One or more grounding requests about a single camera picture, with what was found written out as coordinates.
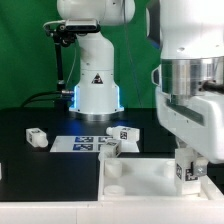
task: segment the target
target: metal cylinder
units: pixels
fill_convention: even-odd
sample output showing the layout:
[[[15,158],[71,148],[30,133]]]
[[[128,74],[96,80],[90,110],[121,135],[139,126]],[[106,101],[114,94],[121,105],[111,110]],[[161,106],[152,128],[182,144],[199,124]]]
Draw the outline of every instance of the metal cylinder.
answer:
[[[186,106],[190,97],[204,94],[204,81],[223,84],[223,58],[162,60],[162,91],[170,94],[171,103]]]

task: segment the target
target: small white cube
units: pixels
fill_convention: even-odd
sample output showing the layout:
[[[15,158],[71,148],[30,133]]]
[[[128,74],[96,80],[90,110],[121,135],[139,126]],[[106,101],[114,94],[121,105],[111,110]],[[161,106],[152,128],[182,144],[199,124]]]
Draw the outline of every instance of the small white cube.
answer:
[[[35,148],[48,146],[47,135],[39,128],[26,129],[26,140]]]

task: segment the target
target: cable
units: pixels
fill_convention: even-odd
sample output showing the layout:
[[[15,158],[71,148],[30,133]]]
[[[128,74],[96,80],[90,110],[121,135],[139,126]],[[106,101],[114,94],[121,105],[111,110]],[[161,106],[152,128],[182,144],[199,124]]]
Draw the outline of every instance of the cable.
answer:
[[[36,103],[36,102],[45,102],[45,101],[52,101],[52,102],[54,102],[57,99],[60,99],[60,98],[30,100],[29,102],[23,104],[22,107],[25,107],[27,104]]]
[[[46,32],[49,32],[50,30],[47,28],[47,26],[50,26],[52,24],[61,24],[61,23],[65,23],[65,20],[57,20],[57,21],[47,22],[43,25],[43,28]]]
[[[50,91],[50,92],[43,92],[43,93],[37,93],[29,97],[27,100],[25,100],[22,104],[21,107],[24,107],[26,104],[28,104],[30,101],[32,101],[36,97],[40,96],[49,96],[49,95],[57,95],[61,94],[61,91]]]
[[[73,73],[73,71],[74,71],[74,67],[75,67],[75,63],[76,63],[76,55],[77,55],[77,53],[76,53],[76,46],[75,46],[74,61],[73,61],[73,64],[72,64],[72,68],[71,68],[70,74],[69,74],[69,76],[68,76],[68,80],[67,80],[67,82],[66,82],[66,88],[68,87],[68,84],[69,84],[69,82],[70,82],[72,73]]]
[[[141,102],[141,97],[140,97],[140,90],[139,90],[139,86],[138,86],[136,67],[135,67],[133,57],[132,57],[132,54],[131,54],[131,49],[130,49],[130,42],[129,42],[129,35],[128,35],[128,25],[127,25],[126,12],[125,12],[125,1],[126,0],[123,1],[123,7],[124,7],[124,30],[125,30],[127,51],[128,51],[128,56],[129,56],[129,60],[130,60],[130,63],[131,63],[132,76],[133,76],[135,88],[136,88],[136,91],[137,91],[139,106],[140,106],[140,108],[143,108],[142,107],[142,102]]]

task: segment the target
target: green screen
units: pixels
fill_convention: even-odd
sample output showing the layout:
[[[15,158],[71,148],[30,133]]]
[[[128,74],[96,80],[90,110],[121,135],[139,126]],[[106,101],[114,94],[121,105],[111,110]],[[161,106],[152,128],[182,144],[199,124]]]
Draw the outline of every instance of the green screen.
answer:
[[[158,66],[160,52],[146,37],[146,4],[136,0],[136,12],[128,24],[128,42],[133,60],[127,50],[124,26],[102,27],[102,34],[115,48],[115,82],[120,86],[121,105],[139,108],[140,103],[133,74],[137,77],[143,108],[155,107],[151,71]],[[48,21],[60,19],[56,0],[7,0],[0,2],[0,109],[18,107],[29,96],[56,90],[56,57],[52,38],[42,28]],[[63,48],[65,80],[71,71],[74,48]],[[79,58],[69,83],[72,89],[79,81]]]

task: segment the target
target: black table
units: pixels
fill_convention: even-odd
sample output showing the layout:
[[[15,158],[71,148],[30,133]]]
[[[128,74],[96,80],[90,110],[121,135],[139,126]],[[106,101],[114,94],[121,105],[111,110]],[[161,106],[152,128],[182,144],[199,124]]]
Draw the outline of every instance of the black table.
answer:
[[[123,157],[173,158],[175,137],[158,123],[155,109],[126,109],[121,119],[88,122],[55,109],[12,108],[0,111],[0,201],[96,201],[98,153],[50,153],[58,135],[104,136],[107,127],[139,128],[141,153]],[[26,142],[25,130],[47,132],[49,146],[34,149]],[[222,190],[224,168],[209,165],[210,177]]]

